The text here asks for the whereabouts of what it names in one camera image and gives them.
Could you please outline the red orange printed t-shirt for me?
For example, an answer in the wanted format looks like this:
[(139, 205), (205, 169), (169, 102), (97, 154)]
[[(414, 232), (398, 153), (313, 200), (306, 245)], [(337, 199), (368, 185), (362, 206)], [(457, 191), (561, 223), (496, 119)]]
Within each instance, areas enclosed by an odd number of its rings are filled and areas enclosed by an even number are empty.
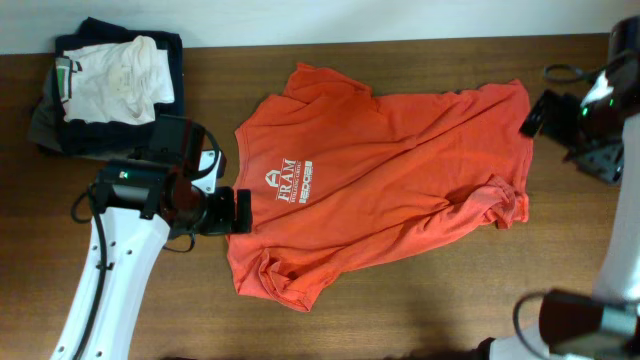
[(308, 312), (342, 274), (529, 217), (518, 80), (377, 96), (299, 64), (235, 133), (253, 224), (228, 239), (236, 292)]

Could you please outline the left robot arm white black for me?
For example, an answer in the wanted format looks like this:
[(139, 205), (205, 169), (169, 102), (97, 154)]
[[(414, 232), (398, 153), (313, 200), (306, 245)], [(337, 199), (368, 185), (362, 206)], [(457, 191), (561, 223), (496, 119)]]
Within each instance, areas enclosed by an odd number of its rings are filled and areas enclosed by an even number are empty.
[(207, 193), (176, 166), (111, 161), (84, 194), (86, 261), (54, 359), (125, 359), (152, 269), (180, 236), (246, 234), (251, 193)]

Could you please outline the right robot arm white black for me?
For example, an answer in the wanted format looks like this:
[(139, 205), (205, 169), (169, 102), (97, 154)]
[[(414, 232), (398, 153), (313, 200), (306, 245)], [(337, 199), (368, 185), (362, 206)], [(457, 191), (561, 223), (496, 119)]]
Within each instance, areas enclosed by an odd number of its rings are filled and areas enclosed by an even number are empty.
[(529, 290), (514, 304), (513, 335), (488, 338), (474, 359), (636, 359), (639, 356), (639, 18), (611, 29), (606, 63), (582, 98), (546, 91), (520, 132), (566, 148), (565, 161), (614, 185), (618, 199), (607, 252), (591, 293)]

